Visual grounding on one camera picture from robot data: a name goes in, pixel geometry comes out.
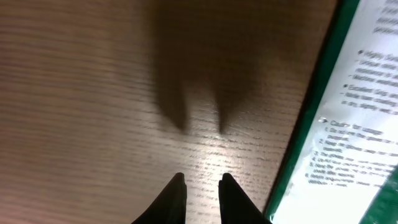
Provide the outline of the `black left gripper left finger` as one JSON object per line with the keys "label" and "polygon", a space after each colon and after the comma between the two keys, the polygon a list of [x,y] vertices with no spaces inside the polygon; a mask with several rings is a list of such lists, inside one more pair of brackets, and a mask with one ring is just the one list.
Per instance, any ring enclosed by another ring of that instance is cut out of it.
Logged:
{"label": "black left gripper left finger", "polygon": [[185,224],[186,206],[185,176],[178,172],[132,224]]}

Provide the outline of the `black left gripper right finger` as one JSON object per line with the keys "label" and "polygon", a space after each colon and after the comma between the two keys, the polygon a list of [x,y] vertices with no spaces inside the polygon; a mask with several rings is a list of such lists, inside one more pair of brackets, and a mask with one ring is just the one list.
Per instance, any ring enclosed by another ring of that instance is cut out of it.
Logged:
{"label": "black left gripper right finger", "polygon": [[218,185],[222,224],[271,224],[230,173]]}

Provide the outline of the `green 3M gloves package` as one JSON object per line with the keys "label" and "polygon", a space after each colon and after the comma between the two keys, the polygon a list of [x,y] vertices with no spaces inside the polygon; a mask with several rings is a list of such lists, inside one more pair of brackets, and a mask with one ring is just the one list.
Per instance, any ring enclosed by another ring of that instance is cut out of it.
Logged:
{"label": "green 3M gloves package", "polygon": [[397,224],[397,0],[339,3],[265,216]]}

